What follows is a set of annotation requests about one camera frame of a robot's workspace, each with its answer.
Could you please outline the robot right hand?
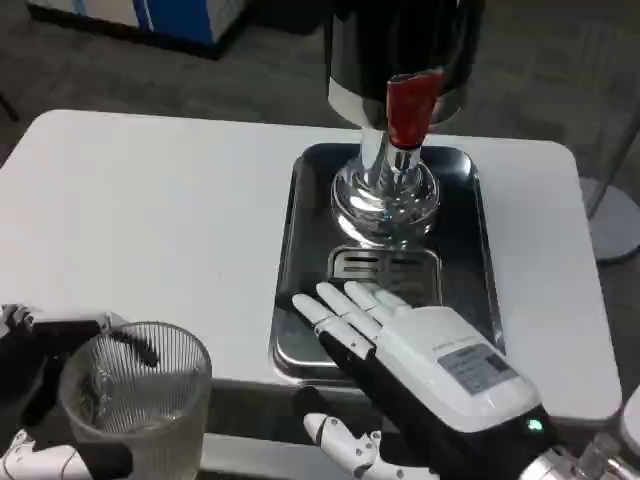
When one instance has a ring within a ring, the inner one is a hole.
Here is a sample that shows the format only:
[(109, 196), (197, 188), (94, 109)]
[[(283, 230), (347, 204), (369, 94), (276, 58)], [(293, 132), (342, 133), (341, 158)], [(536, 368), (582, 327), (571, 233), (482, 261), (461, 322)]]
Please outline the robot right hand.
[(292, 304), (436, 479), (533, 479), (557, 446), (535, 387), (450, 307), (328, 282)]

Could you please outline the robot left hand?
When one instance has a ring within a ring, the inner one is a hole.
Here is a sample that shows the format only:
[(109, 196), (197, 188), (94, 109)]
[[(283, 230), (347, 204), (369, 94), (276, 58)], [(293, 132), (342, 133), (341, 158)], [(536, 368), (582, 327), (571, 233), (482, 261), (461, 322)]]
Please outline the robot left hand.
[(125, 331), (113, 312), (42, 311), (25, 304), (1, 306), (1, 411), (13, 417), (1, 450), (3, 479), (125, 479), (133, 472), (131, 450), (113, 441), (74, 438), (62, 424), (41, 425), (57, 403), (65, 363), (87, 341), (106, 334), (141, 365), (155, 367), (159, 354), (144, 337)]

